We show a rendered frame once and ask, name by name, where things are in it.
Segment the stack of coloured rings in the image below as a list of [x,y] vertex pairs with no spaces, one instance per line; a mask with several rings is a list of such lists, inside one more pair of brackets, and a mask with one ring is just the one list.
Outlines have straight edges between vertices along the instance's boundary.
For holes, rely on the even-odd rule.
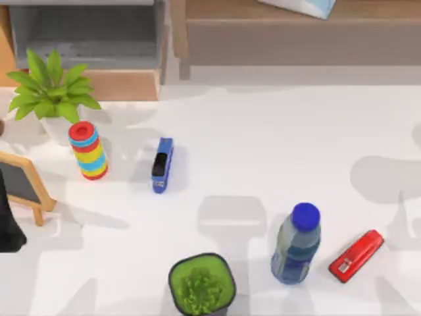
[[86,120],[77,122],[69,128],[68,139],[82,176],[88,180],[102,178],[109,164],[97,128]]

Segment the framed blackboard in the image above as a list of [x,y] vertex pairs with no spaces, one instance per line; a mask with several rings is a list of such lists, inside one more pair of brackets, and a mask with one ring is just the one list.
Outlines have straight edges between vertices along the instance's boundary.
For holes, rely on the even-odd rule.
[[35,224],[43,226],[43,212],[52,212],[56,200],[47,192],[32,161],[21,155],[0,151],[0,170],[8,199],[31,207]]

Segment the blue-capped water bottle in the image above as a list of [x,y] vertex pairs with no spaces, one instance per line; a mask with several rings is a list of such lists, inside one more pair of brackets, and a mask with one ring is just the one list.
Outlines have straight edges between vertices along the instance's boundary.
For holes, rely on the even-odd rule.
[[307,277],[321,242],[320,211],[309,202],[294,206],[280,226],[271,271],[283,284],[299,284]]

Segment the blue stapler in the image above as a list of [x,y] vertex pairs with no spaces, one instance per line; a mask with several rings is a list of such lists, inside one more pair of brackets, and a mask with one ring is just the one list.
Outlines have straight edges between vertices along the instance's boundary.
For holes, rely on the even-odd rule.
[[166,190],[173,151],[174,140],[161,138],[151,171],[152,187],[156,194],[162,194]]

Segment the leafy plant in white pot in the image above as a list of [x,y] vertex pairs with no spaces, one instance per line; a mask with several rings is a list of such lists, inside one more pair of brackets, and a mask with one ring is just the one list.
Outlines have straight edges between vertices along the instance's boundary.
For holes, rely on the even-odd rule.
[[26,55],[28,73],[17,70],[7,73],[18,83],[9,111],[14,113],[16,121],[34,114],[51,140],[67,146],[68,130],[81,121],[80,109],[101,109],[91,95],[91,80],[84,75],[87,65],[77,64],[64,70],[61,56],[55,49],[46,60],[29,48]]

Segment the pale wooden drawer front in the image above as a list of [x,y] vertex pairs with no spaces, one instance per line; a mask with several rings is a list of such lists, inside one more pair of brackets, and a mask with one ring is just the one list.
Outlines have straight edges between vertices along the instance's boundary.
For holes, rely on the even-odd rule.
[[157,101],[161,90],[161,71],[87,70],[94,89],[90,94],[97,101]]

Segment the green plant in black pot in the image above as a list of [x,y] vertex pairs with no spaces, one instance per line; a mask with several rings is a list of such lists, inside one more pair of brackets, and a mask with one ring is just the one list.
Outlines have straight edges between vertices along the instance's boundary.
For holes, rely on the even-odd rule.
[[227,316],[237,293],[230,266],[217,253],[200,253],[173,264],[168,286],[183,316]]

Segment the red stapler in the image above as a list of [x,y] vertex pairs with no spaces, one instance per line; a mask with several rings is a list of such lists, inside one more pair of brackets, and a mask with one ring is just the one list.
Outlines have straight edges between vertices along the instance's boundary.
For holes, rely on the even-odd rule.
[[375,229],[367,231],[328,266],[329,272],[345,284],[383,246],[384,238]]

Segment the pulled-out drawer with grey inside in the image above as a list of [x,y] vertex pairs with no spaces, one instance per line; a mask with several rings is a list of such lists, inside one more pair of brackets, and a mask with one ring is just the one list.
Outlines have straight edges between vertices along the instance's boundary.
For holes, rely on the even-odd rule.
[[150,69],[161,63],[163,0],[8,0],[16,66],[27,50],[61,65]]

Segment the white and blue book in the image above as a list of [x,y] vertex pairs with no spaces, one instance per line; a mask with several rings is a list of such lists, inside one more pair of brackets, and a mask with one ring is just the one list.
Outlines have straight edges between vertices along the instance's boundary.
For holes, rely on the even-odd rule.
[[326,20],[336,0],[257,0],[259,3]]

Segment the wooden open shelf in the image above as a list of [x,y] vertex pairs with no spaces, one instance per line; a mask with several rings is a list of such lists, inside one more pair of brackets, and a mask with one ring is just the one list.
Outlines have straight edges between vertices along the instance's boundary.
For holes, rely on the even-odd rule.
[[319,20],[258,0],[168,0],[192,66],[421,66],[421,0],[337,0]]

